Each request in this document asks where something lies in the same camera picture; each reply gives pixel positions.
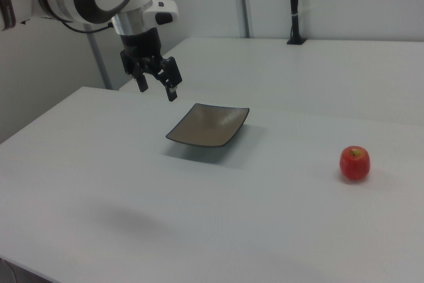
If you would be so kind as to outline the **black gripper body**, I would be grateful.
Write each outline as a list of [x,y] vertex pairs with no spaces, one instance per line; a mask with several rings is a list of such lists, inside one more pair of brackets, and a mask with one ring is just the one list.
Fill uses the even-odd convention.
[[163,73],[162,44],[157,28],[136,35],[121,36],[123,50],[120,57],[125,73],[137,76],[141,73]]

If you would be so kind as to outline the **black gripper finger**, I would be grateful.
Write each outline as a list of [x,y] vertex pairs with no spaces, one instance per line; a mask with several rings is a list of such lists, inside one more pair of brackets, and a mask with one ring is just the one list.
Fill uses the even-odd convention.
[[138,62],[134,63],[132,67],[131,75],[133,79],[136,81],[138,89],[140,92],[145,92],[148,89],[148,83],[146,81],[146,77],[144,75],[144,70],[142,65]]
[[182,82],[182,76],[174,57],[161,58],[155,61],[154,77],[166,90],[168,101],[177,97],[177,86]]

